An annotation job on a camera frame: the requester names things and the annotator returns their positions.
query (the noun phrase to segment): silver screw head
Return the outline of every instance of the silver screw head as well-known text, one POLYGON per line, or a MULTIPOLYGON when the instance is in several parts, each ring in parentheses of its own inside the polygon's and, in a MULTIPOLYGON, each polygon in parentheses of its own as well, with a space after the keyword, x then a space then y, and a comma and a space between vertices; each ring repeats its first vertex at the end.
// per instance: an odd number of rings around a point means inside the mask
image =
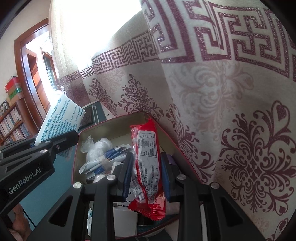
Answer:
POLYGON ((179 180, 185 180, 185 179, 186 179, 186 176, 185 176, 184 174, 179 174, 179 175, 177 176, 177 178, 178 178, 179 180))
POLYGON ((82 186, 82 184, 80 182, 76 182, 73 184, 74 188, 80 188, 82 186))
POLYGON ((218 189, 220 187, 219 183, 211 183, 213 189, 218 189))
POLYGON ((109 181, 112 181, 112 180, 114 180, 115 178, 116 178, 116 176, 113 175, 113 174, 110 174, 110 175, 107 176, 107 179, 108 179, 109 181))

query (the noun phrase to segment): patterned curtain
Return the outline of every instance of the patterned curtain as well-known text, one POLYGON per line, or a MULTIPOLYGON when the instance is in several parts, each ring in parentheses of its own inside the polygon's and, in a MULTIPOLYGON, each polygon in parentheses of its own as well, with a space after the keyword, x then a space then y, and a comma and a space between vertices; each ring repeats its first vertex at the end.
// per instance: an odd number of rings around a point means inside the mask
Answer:
POLYGON ((89 100, 151 115, 274 241, 296 208, 295 45, 260 1, 141 6, 93 55, 89 100))
POLYGON ((58 70, 58 85, 76 104, 90 103, 89 85, 94 75, 91 56, 109 41, 110 37, 132 16, 141 10, 138 0, 52 0, 49 10, 49 35, 53 61, 58 70), (117 6, 114 15, 125 11, 120 21, 109 20, 110 4, 117 6))

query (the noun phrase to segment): white plastic bag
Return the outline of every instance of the white plastic bag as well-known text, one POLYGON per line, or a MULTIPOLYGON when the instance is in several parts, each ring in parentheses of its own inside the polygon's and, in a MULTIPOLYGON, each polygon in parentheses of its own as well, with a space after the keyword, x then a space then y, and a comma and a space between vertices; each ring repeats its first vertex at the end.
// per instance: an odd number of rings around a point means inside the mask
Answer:
POLYGON ((80 151, 82 153, 88 153, 89 150, 93 147, 94 147, 94 140, 91 138, 91 136, 89 136, 89 137, 87 137, 86 141, 82 142, 80 151))
POLYGON ((99 141, 94 143, 91 136, 87 137, 86 141, 82 142, 80 151, 86 153, 86 162, 103 156, 106 151, 112 149, 113 145, 107 138, 101 138, 99 141))

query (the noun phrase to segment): red plastic wrapper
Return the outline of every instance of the red plastic wrapper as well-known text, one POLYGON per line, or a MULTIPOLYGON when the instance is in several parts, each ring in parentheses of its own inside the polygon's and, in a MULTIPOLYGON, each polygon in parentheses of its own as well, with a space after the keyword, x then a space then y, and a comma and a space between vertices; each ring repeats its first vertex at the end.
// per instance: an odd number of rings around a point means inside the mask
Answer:
POLYGON ((152 119, 146 124, 131 127, 134 155, 132 182, 136 198, 128 208, 152 220, 161 220, 165 217, 165 196, 156 127, 152 119))

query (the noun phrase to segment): wall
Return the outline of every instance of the wall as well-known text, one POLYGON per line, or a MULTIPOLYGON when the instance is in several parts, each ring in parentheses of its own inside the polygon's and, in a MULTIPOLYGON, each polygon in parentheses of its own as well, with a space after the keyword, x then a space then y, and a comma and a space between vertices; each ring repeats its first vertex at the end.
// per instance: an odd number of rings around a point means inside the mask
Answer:
POLYGON ((0 39, 0 104, 6 99, 5 84, 17 75, 14 41, 38 22, 48 18, 50 0, 32 0, 11 22, 0 39))

